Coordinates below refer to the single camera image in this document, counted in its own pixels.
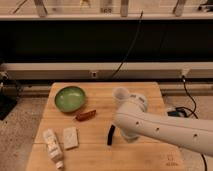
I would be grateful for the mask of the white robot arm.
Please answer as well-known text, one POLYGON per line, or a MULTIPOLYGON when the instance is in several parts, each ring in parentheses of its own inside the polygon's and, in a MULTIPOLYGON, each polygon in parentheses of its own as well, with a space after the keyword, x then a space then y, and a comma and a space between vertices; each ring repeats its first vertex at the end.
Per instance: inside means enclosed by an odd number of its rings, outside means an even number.
POLYGON ((118 107, 114 124, 127 141, 142 135, 213 157, 213 120, 151 114, 147 108, 142 94, 132 94, 118 107))

